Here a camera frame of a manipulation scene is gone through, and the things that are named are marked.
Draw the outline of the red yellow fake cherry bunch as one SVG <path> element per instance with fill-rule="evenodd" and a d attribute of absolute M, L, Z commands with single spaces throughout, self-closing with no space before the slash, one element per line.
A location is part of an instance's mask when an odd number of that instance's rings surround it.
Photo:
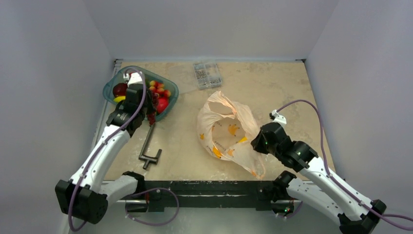
<path fill-rule="evenodd" d="M 171 91 L 165 88 L 164 83 L 151 80 L 149 82 L 149 90 L 157 94 L 161 98 L 170 98 Z"/>

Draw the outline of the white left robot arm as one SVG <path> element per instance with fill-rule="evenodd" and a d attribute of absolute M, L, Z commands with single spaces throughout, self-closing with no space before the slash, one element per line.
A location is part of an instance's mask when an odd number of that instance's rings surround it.
<path fill-rule="evenodd" d="M 103 134 L 87 160 L 69 180 L 60 180 L 55 192 L 61 211 L 68 216 L 73 232 L 83 226 L 74 226 L 73 218 L 84 223 L 97 224 L 108 207 L 130 196 L 140 199 L 145 194 L 144 176 L 126 171 L 120 178 L 106 185 L 102 182 L 114 159 L 131 139 L 143 120 L 154 115 L 156 107 L 151 91 L 144 83 L 129 85 L 126 99 L 118 103 L 109 115 Z"/>

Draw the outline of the dark purple fake grapes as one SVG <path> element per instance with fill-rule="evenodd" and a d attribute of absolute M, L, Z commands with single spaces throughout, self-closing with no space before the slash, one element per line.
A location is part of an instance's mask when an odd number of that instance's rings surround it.
<path fill-rule="evenodd" d="M 147 120 L 149 121 L 149 125 L 152 126 L 156 122 L 156 113 L 157 113 L 157 105 L 158 105 L 158 94 L 152 91 L 150 93 L 150 103 L 148 104 L 147 110 Z"/>

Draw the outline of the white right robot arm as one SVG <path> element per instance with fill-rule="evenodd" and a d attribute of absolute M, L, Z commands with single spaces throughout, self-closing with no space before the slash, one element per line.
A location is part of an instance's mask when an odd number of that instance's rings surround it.
<path fill-rule="evenodd" d="M 263 125 L 251 145 L 309 179 L 305 182 L 283 171 L 273 181 L 275 201 L 297 198 L 329 217 L 343 234 L 370 234 L 379 223 L 385 203 L 362 195 L 334 172 L 328 173 L 317 152 L 303 141 L 292 141 L 279 123 Z"/>

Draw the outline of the translucent orange plastic bag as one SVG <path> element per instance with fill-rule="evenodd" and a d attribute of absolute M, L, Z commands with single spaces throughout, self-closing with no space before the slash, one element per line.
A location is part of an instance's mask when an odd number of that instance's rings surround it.
<path fill-rule="evenodd" d="M 266 154 L 251 146 L 260 128 L 247 105 L 231 101 L 221 91 L 214 92 L 198 113 L 196 131 L 212 157 L 232 161 L 255 178 L 264 178 Z"/>

